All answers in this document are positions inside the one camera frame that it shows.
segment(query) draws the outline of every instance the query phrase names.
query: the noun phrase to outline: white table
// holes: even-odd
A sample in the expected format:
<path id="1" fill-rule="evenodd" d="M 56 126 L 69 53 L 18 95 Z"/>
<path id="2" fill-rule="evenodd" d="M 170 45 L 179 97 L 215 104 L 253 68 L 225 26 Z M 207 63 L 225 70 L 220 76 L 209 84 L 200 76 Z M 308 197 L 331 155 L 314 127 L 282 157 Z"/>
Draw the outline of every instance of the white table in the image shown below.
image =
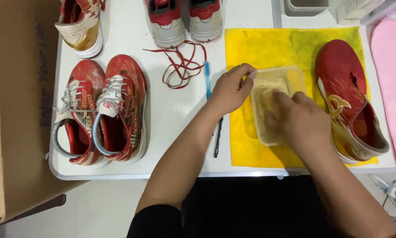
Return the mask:
<path id="1" fill-rule="evenodd" d="M 224 28 L 334 28 L 338 26 L 328 11 L 315 17 L 288 17 L 284 14 L 283 1 L 279 0 L 225 0 L 222 4 Z M 183 9 L 185 25 L 189 16 Z M 111 0 L 106 11 L 100 14 L 104 36 L 103 53 L 94 59 L 104 70 L 106 64 L 117 54 L 127 54 L 136 59 L 148 78 L 148 105 L 145 111 L 148 149 L 145 156 L 134 164 L 112 162 L 101 169 L 70 164 L 50 145 L 49 165 L 53 174 L 63 180 L 141 179 L 149 178 L 152 170 L 166 149 L 181 133 L 206 102 L 204 75 L 195 76 L 190 84 L 180 90 L 168 88 L 161 82 L 162 74 L 169 65 L 164 53 L 148 52 L 142 49 L 157 49 L 150 34 L 148 15 L 143 1 Z M 375 67 L 367 41 L 366 28 L 360 29 L 366 60 L 366 73 L 372 92 L 372 105 L 376 111 L 383 133 L 387 124 L 377 82 Z M 208 61 L 211 62 L 211 85 L 226 72 L 225 39 L 205 44 Z M 186 53 L 190 48 L 181 51 Z M 203 62 L 197 48 L 196 62 Z M 60 36 L 56 67 L 54 106 L 61 107 L 61 97 L 74 66 L 80 61 Z M 233 176 L 288 176 L 302 175 L 305 169 L 251 168 L 231 165 L 229 116 L 224 117 L 218 158 L 213 158 L 214 138 L 206 154 L 201 177 Z M 68 150 L 68 138 L 64 127 L 58 133 L 61 146 Z M 392 150 L 379 157 L 379 164 L 352 167 L 353 173 L 396 172 Z"/>

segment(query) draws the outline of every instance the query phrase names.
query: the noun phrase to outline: red sneaker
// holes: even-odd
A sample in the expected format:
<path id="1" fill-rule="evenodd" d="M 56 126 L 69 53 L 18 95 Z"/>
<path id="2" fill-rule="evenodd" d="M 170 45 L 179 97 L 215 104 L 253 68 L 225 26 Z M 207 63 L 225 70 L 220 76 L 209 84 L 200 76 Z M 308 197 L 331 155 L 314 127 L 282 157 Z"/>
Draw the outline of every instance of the red sneaker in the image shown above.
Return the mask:
<path id="1" fill-rule="evenodd" d="M 104 10 L 102 0 L 63 0 L 55 27 L 78 57 L 97 56 L 103 47 L 98 14 Z"/>
<path id="2" fill-rule="evenodd" d="M 92 126 L 97 115 L 95 104 L 104 88 L 104 81 L 102 68 L 92 60 L 82 60 L 71 72 L 62 98 L 64 105 L 58 109 L 51 131 L 51 141 L 56 151 L 70 158 L 72 164 L 101 167 L 109 162 L 99 151 L 95 151 L 91 141 Z M 58 129 L 63 125 L 67 131 L 70 152 L 58 143 Z"/>
<path id="3" fill-rule="evenodd" d="M 191 37 L 198 42 L 210 42 L 223 33 L 220 0 L 189 0 Z"/>
<path id="4" fill-rule="evenodd" d="M 367 100 L 364 70 L 352 47 L 342 40 L 328 42 L 317 56 L 315 69 L 343 162 L 356 164 L 386 153 L 389 144 Z"/>
<path id="5" fill-rule="evenodd" d="M 141 159 L 146 149 L 144 112 L 147 83 L 136 61 L 127 55 L 117 55 L 107 66 L 107 85 L 100 95 L 98 116 L 92 138 L 97 149 L 115 161 Z M 101 122 L 104 145 L 99 143 L 98 123 Z"/>
<path id="6" fill-rule="evenodd" d="M 155 44 L 173 49 L 186 40 L 186 30 L 180 17 L 180 0 L 146 0 Z"/>

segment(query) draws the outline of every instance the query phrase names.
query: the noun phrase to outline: black sleeve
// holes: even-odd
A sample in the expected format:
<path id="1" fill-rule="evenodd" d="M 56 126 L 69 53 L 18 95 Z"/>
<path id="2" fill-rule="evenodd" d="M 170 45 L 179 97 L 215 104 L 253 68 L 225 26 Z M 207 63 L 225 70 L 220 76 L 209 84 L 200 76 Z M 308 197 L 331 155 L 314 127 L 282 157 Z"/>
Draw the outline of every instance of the black sleeve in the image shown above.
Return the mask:
<path id="1" fill-rule="evenodd" d="M 182 213 L 169 205 L 153 205 L 139 211 L 130 224 L 127 238 L 181 237 Z"/>

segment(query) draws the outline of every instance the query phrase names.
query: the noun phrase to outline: hand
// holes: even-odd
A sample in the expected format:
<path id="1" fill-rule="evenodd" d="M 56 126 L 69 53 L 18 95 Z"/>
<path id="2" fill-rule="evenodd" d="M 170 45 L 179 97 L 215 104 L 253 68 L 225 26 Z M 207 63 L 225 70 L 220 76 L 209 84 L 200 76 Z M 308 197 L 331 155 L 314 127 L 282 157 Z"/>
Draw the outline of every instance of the hand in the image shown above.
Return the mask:
<path id="1" fill-rule="evenodd" d="M 214 107 L 220 117 L 237 110 L 247 99 L 254 86 L 256 69 L 247 63 L 238 65 L 217 80 L 216 86 L 211 93 L 208 104 Z"/>
<path id="2" fill-rule="evenodd" d="M 303 92 L 296 92 L 292 98 L 277 90 L 273 100 L 278 104 L 280 116 L 266 113 L 265 124 L 295 151 L 301 159 L 315 158 L 316 153 L 332 152 L 330 142 L 330 115 L 319 108 Z"/>

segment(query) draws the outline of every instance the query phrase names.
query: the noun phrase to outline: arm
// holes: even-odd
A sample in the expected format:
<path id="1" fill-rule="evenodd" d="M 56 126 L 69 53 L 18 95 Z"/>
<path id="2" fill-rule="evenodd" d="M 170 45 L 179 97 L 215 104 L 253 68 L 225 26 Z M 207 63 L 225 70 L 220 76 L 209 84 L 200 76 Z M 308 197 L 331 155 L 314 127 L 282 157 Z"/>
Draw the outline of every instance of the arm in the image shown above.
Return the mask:
<path id="1" fill-rule="evenodd" d="M 295 151 L 310 172 L 329 215 L 353 237 L 396 237 L 396 226 L 381 205 L 336 155 L 330 143 L 330 116 L 302 92 L 292 98 L 273 92 L 281 118 L 266 125 Z"/>
<path id="2" fill-rule="evenodd" d="M 248 64 L 234 67 L 217 80 L 208 102 L 181 132 L 155 166 L 136 214 L 151 205 L 181 208 L 201 172 L 211 135 L 222 116 L 238 109 L 253 87 L 253 79 L 243 75 L 255 71 Z"/>

